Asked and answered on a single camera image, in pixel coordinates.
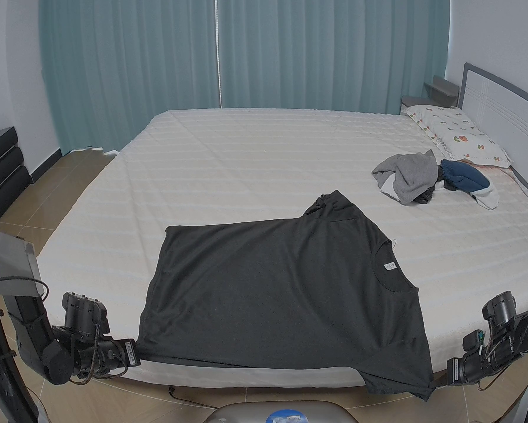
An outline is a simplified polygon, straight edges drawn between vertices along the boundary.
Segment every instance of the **wall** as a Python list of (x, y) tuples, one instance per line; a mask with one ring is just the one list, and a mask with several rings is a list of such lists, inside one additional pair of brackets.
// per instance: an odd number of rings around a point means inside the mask
[(0, 129), (13, 125), (32, 173), (59, 148), (41, 76), (39, 0), (0, 0)]
[(451, 0), (446, 78), (469, 62), (528, 92), (528, 0)]

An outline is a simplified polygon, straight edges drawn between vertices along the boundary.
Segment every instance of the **blue round sticker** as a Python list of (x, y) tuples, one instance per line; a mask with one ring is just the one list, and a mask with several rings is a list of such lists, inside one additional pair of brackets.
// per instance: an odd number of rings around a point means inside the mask
[(299, 411), (282, 409), (270, 415), (266, 423), (309, 423), (309, 420)]

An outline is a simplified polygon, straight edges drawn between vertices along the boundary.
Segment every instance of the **white label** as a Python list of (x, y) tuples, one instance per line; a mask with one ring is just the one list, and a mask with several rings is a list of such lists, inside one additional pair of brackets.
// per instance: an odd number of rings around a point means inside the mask
[(129, 363), (131, 364), (131, 366), (136, 365), (135, 353), (133, 352), (133, 347), (131, 346), (131, 342), (125, 342), (125, 347), (127, 349)]

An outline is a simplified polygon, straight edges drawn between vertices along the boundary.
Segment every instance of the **pile of clothes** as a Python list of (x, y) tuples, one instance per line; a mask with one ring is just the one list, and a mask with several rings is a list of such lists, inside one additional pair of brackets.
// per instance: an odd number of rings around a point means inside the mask
[(464, 191), (488, 210), (499, 204), (499, 193), (484, 174), (463, 161), (442, 160), (438, 165), (432, 150), (393, 155), (376, 166), (372, 175), (382, 193), (402, 204), (427, 204), (439, 189)]

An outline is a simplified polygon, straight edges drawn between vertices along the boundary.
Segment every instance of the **bed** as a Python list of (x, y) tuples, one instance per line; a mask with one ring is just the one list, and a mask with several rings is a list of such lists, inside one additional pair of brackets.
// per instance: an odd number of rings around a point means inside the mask
[[(299, 109), (156, 116), (86, 188), (39, 255), (51, 323), (63, 324), (62, 295), (76, 292), (105, 304), (112, 336), (136, 338), (167, 226), (296, 218), (338, 189), (394, 240), (404, 273), (420, 289), (433, 370), (443, 370), (462, 355), (462, 337), (485, 327), (488, 299), (511, 290), (518, 311), (528, 309), (528, 94), (467, 64), (460, 105), (517, 171), (485, 168), (500, 193), (493, 211), (462, 192), (435, 192), (428, 205), (408, 206), (380, 193), (370, 171), (388, 156), (432, 149), (442, 159), (407, 116)], [(349, 367), (144, 361), (126, 376), (195, 387), (364, 384)]]

